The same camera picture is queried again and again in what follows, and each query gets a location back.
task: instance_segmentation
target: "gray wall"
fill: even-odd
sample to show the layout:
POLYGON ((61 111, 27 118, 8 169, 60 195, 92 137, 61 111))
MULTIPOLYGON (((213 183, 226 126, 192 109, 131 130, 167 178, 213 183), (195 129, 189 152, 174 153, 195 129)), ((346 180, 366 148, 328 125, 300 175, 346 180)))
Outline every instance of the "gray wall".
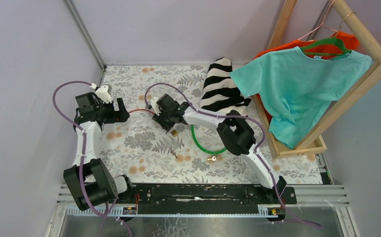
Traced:
MULTIPOLYGON (((97 82, 99 68, 61 0, 0 0, 0 237, 43 236, 76 134, 55 112, 54 88, 97 82)), ((74 96, 59 93, 74 116, 74 96)))
MULTIPOLYGON (((381 1, 347 2, 381 44, 381 1)), ((340 21, 334 12, 326 25, 337 29, 340 21)), ((333 177, 346 187, 361 236, 380 236, 381 81, 324 133, 324 141, 333 177)))
MULTIPOLYGON (((74 0, 108 64, 248 62, 264 50, 282 0, 74 0)), ((325 0, 298 1, 285 41, 308 32, 325 0)))

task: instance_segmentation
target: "striped cloth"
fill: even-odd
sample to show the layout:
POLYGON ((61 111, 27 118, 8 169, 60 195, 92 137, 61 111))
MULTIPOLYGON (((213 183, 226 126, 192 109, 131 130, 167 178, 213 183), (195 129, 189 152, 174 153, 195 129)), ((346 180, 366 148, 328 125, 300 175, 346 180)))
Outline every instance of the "striped cloth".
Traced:
POLYGON ((199 105, 203 109, 223 114, 236 110, 246 116, 245 109, 251 99, 244 99, 230 78, 230 72, 232 72, 232 65, 228 58, 220 58, 209 65, 199 105))

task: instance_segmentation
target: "wooden clothes rack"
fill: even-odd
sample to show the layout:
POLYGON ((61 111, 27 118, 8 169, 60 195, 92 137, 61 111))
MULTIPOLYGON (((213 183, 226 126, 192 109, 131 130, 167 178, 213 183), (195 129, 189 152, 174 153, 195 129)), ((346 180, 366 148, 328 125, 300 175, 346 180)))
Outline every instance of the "wooden clothes rack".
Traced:
MULTIPOLYGON (((292 11, 297 0, 285 0, 282 10, 276 22, 275 29, 270 39, 268 48, 275 48, 280 45, 282 36, 288 25, 292 11)), ((362 24, 356 14, 346 4, 344 0, 336 0, 333 7, 344 22, 352 30, 353 34, 359 40, 361 45, 366 49, 374 63, 361 76, 361 78, 346 92, 343 97, 327 111, 313 129, 290 150, 281 142, 275 139, 273 134, 268 132, 269 121, 267 120, 265 109, 256 96, 252 96, 255 101, 256 109, 262 125, 265 127, 266 139, 270 148, 270 152, 274 158, 286 158, 300 155, 311 155, 323 152, 327 149, 321 134, 330 127, 340 116, 346 112, 356 101, 358 101, 369 89, 371 89, 378 81, 381 80, 381 45, 371 35, 371 33, 362 24)))

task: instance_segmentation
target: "floral tablecloth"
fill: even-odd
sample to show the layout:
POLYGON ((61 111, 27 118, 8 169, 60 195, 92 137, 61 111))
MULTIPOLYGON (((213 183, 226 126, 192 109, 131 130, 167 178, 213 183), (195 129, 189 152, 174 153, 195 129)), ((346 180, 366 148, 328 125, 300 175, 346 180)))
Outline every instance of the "floral tablecloth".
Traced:
MULTIPOLYGON (((156 82, 167 82, 178 87, 198 105, 202 85, 206 78, 205 66, 108 66, 102 84, 112 87, 112 98, 122 97, 128 111, 145 107, 144 93, 156 82)), ((172 88, 159 85, 151 89, 148 99, 168 93, 179 103, 184 99, 172 88)), ((252 102, 248 116, 258 119, 252 102)), ((193 142, 190 126, 179 124, 179 135, 166 133, 146 111, 131 113, 127 122, 105 124, 101 137, 104 163, 112 176, 127 174, 134 183, 228 183, 256 184, 254 172, 239 157, 227 152, 210 160, 211 155, 202 152, 193 142)), ((261 130, 254 123, 257 141, 261 130)), ((195 128, 202 146, 209 150, 223 148, 216 131, 204 127, 195 128)), ((317 162, 311 157, 272 159, 266 143, 261 151, 270 165, 289 184, 321 184, 317 162)))

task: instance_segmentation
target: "turquoise shirt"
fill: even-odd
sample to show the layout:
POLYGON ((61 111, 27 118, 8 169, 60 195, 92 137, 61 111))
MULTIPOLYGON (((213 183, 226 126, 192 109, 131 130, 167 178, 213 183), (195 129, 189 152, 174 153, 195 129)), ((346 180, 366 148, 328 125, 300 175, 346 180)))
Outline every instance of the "turquoise shirt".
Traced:
POLYGON ((260 94, 272 115, 269 131, 293 148, 366 72, 371 57, 353 51, 324 60, 297 46, 262 55, 230 73, 243 96, 260 94))

